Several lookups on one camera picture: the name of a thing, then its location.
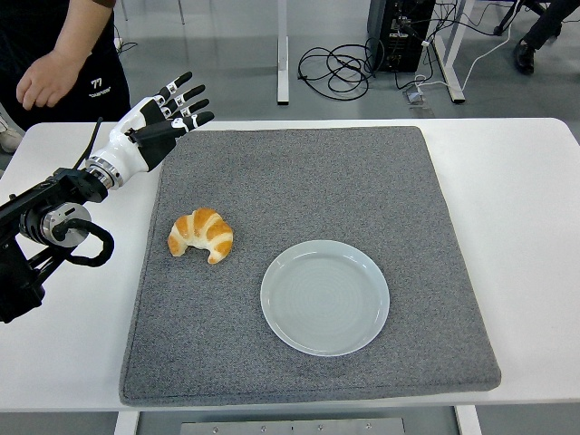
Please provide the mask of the person's hand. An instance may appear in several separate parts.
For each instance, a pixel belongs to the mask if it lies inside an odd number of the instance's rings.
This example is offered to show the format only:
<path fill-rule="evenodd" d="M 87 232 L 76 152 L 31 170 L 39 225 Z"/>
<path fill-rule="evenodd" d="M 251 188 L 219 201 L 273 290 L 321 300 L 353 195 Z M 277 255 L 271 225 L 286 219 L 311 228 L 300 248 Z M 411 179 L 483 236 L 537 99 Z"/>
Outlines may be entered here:
<path fill-rule="evenodd" d="M 25 71 L 16 86 L 16 99 L 27 111 L 55 106 L 75 85 L 91 53 L 91 50 L 73 53 L 53 48 Z"/>

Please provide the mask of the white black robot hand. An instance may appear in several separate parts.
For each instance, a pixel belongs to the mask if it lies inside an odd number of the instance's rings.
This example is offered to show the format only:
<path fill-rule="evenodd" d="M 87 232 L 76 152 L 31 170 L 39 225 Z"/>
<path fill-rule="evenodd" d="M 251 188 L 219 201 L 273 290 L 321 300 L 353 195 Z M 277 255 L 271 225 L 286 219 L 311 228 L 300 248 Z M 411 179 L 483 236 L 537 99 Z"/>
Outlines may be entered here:
<path fill-rule="evenodd" d="M 107 145 L 95 151 L 86 167 L 99 168 L 121 185 L 133 175 L 155 169 L 175 148 L 177 139 L 214 119 L 205 111 L 208 100 L 193 102 L 205 87 L 186 92 L 179 88 L 192 78 L 191 72 L 143 98 L 112 128 Z"/>

